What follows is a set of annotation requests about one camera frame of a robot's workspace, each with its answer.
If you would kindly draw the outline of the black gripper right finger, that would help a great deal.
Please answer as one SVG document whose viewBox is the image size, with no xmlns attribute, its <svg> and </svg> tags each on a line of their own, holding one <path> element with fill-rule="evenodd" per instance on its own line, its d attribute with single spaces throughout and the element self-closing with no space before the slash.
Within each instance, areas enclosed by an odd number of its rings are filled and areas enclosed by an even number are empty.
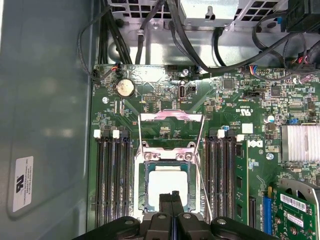
<svg viewBox="0 0 320 240">
<path fill-rule="evenodd" d="M 267 233 L 228 217 L 217 217 L 206 223 L 201 216 L 184 211 L 178 191 L 172 192 L 172 210 L 177 233 L 182 240 L 271 240 L 273 238 Z"/>
</svg>

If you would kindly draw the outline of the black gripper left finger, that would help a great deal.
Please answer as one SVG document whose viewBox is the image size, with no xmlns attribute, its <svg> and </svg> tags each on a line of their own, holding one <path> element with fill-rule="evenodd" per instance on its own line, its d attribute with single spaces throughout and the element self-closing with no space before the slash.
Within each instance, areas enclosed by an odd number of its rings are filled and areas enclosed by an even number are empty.
<svg viewBox="0 0 320 240">
<path fill-rule="evenodd" d="M 173 212 L 170 193 L 159 195 L 159 211 L 142 221 L 123 216 L 78 237 L 76 240 L 170 240 Z"/>
</svg>

